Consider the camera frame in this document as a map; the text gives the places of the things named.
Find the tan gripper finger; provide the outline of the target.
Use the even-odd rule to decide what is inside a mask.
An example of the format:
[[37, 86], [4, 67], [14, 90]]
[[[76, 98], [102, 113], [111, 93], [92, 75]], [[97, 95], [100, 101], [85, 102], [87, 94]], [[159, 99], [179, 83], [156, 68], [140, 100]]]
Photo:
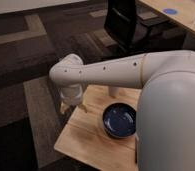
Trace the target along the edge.
[[86, 108], [86, 106], [84, 104], [80, 104], [79, 108], [82, 109], [86, 113], [88, 112], [88, 110], [87, 110], [87, 108]]
[[62, 102], [60, 105], [60, 113], [64, 115], [67, 109], [68, 105]]

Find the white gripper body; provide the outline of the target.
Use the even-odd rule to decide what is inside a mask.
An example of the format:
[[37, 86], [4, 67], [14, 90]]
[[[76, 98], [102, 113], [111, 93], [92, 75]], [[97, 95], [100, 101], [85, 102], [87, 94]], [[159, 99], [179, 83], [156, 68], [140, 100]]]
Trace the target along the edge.
[[67, 105], [79, 105], [83, 100], [82, 86], [80, 84], [74, 84], [68, 87], [62, 87], [60, 90], [60, 97]]

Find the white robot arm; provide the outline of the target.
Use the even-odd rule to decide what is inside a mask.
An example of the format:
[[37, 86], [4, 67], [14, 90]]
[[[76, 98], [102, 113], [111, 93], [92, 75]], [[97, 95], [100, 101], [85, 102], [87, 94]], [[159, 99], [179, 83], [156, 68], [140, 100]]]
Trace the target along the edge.
[[89, 84], [139, 89], [139, 171], [195, 171], [195, 51], [142, 53], [92, 64], [69, 54], [49, 76], [67, 105], [80, 104]]

